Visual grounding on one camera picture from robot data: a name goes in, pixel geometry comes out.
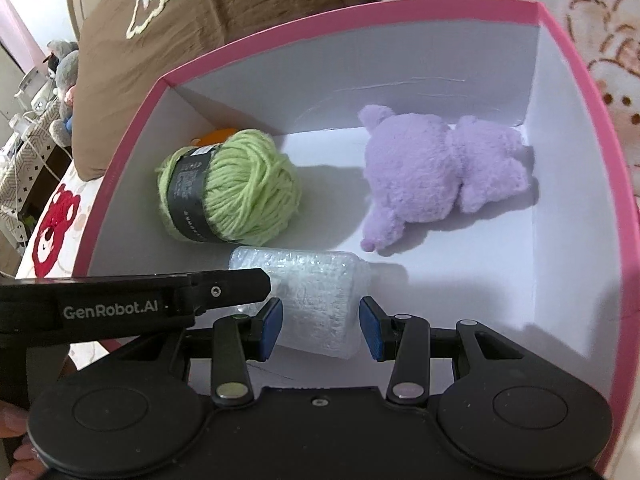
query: green yarn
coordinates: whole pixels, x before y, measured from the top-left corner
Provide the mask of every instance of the green yarn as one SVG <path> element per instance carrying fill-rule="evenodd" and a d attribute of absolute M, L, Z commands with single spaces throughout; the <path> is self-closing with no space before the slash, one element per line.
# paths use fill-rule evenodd
<path fill-rule="evenodd" d="M 174 226 L 167 203 L 171 175 L 193 147 L 167 157 L 158 170 L 160 215 L 168 232 L 188 240 Z M 202 206 L 213 232 L 223 240 L 262 246 L 280 234 L 300 204 L 300 181 L 287 155 L 259 130 L 242 130 L 227 139 L 209 163 Z"/>

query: human hand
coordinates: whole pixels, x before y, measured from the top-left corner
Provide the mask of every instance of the human hand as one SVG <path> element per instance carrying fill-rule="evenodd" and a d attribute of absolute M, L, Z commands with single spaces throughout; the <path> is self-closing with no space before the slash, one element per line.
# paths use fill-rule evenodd
<path fill-rule="evenodd" d="M 76 371 L 71 358 L 67 357 L 61 377 Z M 38 458 L 27 433 L 28 412 L 0 400 L 0 438 L 23 436 L 22 445 L 15 450 L 15 462 L 7 480 L 34 480 L 45 471 L 44 464 Z"/>

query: brown pillow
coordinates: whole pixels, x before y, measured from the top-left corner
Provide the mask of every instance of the brown pillow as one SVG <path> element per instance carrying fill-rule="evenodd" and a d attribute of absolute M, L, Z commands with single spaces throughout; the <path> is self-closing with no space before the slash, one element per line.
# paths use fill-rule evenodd
<path fill-rule="evenodd" d="M 72 149 L 83 180 L 104 175 L 146 94 L 169 70 L 264 28 L 373 0 L 167 0 L 157 15 L 164 0 L 145 1 L 134 14 L 136 0 L 102 0 L 82 27 Z"/>

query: bubble wrap package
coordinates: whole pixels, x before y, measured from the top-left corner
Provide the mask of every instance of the bubble wrap package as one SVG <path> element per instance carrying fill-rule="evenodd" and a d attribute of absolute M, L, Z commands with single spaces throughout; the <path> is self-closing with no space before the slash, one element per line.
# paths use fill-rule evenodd
<path fill-rule="evenodd" d="M 284 320 L 278 344 L 341 359 L 360 347 L 360 298 L 367 295 L 370 267 L 353 253 L 238 247 L 229 269 L 263 269 L 271 296 L 282 300 Z M 263 303 L 238 307 L 255 315 Z"/>

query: cream embroidered line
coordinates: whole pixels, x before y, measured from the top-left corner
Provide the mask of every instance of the cream embroidered line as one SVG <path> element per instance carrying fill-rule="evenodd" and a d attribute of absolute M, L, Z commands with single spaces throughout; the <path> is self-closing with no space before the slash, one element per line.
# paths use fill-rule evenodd
<path fill-rule="evenodd" d="M 134 24 L 136 23 L 136 18 L 138 16 L 138 8 L 140 7 L 140 0 L 136 0 L 136 6 L 133 9 L 133 17 L 131 18 L 131 23 L 129 23 L 129 27 L 127 27 L 127 34 L 126 34 L 127 39 L 130 40 L 136 34 L 142 33 L 147 28 L 149 23 L 151 23 L 151 20 L 154 19 L 156 16 L 158 16 L 164 10 L 164 7 L 166 6 L 166 3 L 168 1 L 169 0 L 160 0 L 160 2 L 158 3 L 158 6 L 146 18 L 144 23 L 142 23 L 141 25 L 138 25 L 137 27 L 134 27 Z"/>

